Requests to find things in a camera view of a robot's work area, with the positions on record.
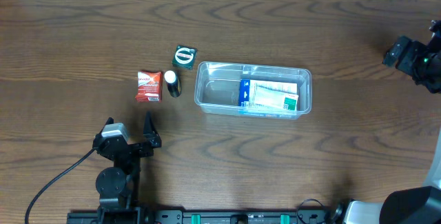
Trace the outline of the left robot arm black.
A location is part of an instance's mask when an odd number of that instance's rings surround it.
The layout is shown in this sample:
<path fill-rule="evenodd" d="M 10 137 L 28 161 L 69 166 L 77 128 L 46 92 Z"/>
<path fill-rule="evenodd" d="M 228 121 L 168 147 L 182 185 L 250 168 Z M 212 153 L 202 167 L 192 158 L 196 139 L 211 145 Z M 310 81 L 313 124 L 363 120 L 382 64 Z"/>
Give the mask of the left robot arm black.
<path fill-rule="evenodd" d="M 143 138 L 140 143 L 129 144 L 129 132 L 123 123 L 109 118 L 95 136 L 92 148 L 96 153 L 113 162 L 96 178 L 100 208 L 104 210 L 128 210 L 137 200 L 141 159 L 154 155 L 154 149 L 162 146 L 162 140 L 154 127 L 149 112 L 145 115 Z"/>

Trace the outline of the dark bottle white cap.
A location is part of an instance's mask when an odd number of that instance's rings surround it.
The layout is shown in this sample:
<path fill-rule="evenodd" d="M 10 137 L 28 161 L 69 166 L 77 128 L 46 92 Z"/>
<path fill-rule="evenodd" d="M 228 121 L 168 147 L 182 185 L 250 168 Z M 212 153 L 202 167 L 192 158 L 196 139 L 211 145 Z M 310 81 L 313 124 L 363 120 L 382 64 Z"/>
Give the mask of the dark bottle white cap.
<path fill-rule="evenodd" d="M 170 95 L 174 98 L 179 97 L 181 95 L 181 82 L 175 71 L 166 71 L 164 74 L 164 79 Z"/>

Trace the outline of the green Zam-Buk box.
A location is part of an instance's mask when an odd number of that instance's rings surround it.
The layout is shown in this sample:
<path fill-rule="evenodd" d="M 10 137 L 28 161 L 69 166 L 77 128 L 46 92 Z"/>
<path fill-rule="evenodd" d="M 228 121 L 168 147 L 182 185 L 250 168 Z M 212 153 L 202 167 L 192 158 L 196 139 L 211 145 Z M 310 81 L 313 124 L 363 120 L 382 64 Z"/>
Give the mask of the green Zam-Buk box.
<path fill-rule="evenodd" d="M 197 57 L 197 49 L 178 45 L 172 59 L 172 65 L 178 68 L 192 70 Z"/>

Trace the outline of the blue medicine box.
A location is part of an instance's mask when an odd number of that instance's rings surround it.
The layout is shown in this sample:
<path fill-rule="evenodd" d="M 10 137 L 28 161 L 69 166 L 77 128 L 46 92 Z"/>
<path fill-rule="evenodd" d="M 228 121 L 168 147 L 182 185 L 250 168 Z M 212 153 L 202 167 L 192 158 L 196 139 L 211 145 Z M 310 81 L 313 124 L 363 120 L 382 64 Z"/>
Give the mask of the blue medicine box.
<path fill-rule="evenodd" d="M 297 114 L 298 85 L 276 81 L 242 79 L 239 87 L 240 115 L 276 117 Z"/>

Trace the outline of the clear plastic container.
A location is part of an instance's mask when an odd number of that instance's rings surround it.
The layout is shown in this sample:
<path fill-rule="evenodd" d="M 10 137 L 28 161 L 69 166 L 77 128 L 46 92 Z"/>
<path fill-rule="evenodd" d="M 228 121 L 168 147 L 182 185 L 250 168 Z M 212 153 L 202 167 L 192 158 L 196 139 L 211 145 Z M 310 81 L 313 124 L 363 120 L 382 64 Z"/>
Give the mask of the clear plastic container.
<path fill-rule="evenodd" d="M 297 114 L 267 118 L 297 119 L 312 109 L 312 75 L 307 69 L 242 63 L 202 62 L 196 75 L 195 103 L 206 113 L 249 116 L 238 113 L 239 87 L 242 79 L 298 85 Z"/>

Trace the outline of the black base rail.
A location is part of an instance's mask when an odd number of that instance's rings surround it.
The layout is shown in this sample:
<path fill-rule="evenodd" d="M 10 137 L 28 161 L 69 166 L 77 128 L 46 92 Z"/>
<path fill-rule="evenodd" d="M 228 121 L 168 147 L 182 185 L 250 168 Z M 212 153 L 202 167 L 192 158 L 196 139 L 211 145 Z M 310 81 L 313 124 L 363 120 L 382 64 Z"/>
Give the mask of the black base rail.
<path fill-rule="evenodd" d="M 71 212 L 67 224 L 139 223 L 139 224 L 321 224 L 339 223 L 338 217 L 325 210 L 276 212 L 226 212 L 159 210 L 148 212 L 139 208 L 125 211 Z"/>

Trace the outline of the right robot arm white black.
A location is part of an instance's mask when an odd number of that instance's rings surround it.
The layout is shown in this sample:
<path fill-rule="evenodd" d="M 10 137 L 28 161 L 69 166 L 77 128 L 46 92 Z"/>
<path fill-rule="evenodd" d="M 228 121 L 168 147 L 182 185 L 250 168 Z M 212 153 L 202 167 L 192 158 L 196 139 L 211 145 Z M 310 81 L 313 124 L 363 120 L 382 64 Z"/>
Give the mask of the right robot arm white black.
<path fill-rule="evenodd" d="M 430 93 L 440 93 L 440 21 L 433 20 L 427 44 L 401 36 L 384 54 L 383 64 L 409 75 Z M 350 200 L 341 203 L 328 223 L 439 223 L 440 142 L 422 187 L 391 193 L 382 203 Z"/>

